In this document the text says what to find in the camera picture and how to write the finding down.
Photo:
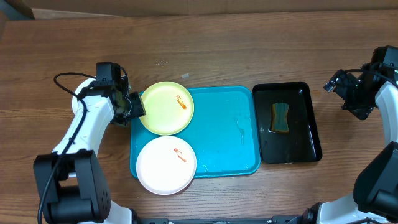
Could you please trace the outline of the yellow plate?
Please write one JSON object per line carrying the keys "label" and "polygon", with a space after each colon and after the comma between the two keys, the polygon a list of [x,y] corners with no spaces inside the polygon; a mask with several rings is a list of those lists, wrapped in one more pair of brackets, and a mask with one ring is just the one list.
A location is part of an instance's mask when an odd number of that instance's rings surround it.
{"label": "yellow plate", "polygon": [[140,121],[154,134],[177,134],[183,131],[193,118],[193,97],[178,83],[155,83],[143,92],[141,99],[146,114],[140,117]]}

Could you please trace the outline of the green yellow sponge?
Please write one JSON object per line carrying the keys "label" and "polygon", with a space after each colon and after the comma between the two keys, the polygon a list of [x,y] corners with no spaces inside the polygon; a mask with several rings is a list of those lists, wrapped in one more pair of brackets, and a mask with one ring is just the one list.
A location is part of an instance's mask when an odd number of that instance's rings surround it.
{"label": "green yellow sponge", "polygon": [[287,103],[274,103],[271,106],[271,132],[287,134],[289,133],[289,125],[287,116],[289,113],[289,105]]}

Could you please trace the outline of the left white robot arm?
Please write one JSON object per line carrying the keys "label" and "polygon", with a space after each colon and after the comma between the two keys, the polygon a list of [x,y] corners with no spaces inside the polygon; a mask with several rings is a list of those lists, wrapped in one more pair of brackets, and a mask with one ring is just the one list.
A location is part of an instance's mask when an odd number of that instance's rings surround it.
{"label": "left white robot arm", "polygon": [[111,200],[97,153],[108,124],[117,115],[124,123],[143,116],[137,92],[114,109],[111,99],[86,96],[60,144],[39,155],[33,165],[40,203],[38,223],[139,223],[136,212]]}

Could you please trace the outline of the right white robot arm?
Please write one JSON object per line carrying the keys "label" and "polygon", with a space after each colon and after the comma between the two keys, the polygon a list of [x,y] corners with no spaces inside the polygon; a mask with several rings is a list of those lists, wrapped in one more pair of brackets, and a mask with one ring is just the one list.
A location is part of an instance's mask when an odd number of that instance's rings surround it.
{"label": "right white robot arm", "polygon": [[291,223],[397,223],[397,69],[338,70],[324,86],[334,91],[358,118],[377,107],[385,148],[360,173],[353,193],[333,202],[318,202]]}

